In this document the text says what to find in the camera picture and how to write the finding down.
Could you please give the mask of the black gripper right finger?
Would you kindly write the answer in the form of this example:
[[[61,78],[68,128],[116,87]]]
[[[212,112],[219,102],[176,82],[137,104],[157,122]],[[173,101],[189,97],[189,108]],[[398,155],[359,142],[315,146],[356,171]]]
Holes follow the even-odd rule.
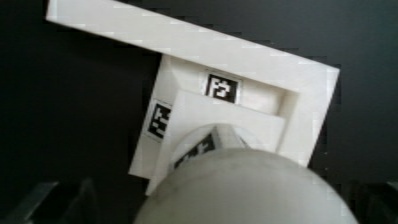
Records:
[[[359,224],[398,224],[398,186],[391,182],[356,182],[348,189],[348,207]]]

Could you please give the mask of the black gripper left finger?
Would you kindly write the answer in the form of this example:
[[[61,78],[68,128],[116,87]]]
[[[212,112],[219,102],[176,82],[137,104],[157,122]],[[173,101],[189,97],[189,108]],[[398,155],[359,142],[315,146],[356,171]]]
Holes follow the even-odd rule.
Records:
[[[100,224],[93,180],[41,182],[7,215],[7,224]]]

